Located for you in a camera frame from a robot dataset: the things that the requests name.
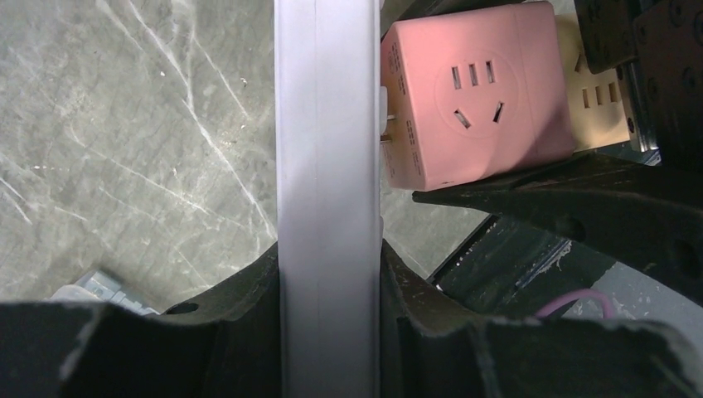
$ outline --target gray floor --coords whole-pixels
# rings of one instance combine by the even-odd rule
[[[703,358],[703,308],[636,270],[617,263],[594,286],[610,296],[615,318],[667,323],[681,332]],[[565,318],[601,318],[592,300],[580,300]]]
[[[163,310],[276,240],[272,23],[273,0],[0,0],[0,300],[105,269]],[[483,217],[386,184],[381,210],[422,275]]]

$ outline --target power socket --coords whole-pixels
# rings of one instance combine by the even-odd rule
[[[570,156],[547,2],[394,23],[381,43],[392,187],[431,191]]]
[[[629,140],[628,123],[615,70],[593,75],[586,61],[575,13],[556,16],[576,151]]]

